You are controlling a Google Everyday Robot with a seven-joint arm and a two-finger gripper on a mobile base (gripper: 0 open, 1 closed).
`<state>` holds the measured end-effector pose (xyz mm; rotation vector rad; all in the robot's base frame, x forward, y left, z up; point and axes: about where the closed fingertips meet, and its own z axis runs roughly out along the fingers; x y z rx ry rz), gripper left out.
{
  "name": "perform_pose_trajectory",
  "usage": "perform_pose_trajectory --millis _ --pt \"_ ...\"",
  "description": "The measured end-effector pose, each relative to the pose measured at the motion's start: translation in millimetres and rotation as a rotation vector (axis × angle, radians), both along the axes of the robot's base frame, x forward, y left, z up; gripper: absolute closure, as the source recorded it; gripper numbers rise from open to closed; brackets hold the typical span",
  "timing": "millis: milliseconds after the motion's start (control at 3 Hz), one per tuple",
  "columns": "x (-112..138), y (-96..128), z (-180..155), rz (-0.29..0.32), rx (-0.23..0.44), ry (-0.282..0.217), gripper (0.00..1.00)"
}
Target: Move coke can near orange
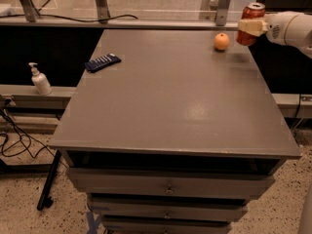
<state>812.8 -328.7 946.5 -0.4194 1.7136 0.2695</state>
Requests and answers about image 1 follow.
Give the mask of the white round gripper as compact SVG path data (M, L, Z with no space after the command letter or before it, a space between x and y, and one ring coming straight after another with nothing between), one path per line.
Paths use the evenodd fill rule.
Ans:
M256 37L265 33L271 43L285 45L287 24L288 16L286 13L267 14L265 19L241 19L238 22L238 29Z

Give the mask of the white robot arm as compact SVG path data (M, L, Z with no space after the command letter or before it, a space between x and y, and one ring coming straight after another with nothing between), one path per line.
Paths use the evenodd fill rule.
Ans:
M271 43L295 47L312 59L311 15L291 11L266 14L240 19L238 29L255 37L265 35Z

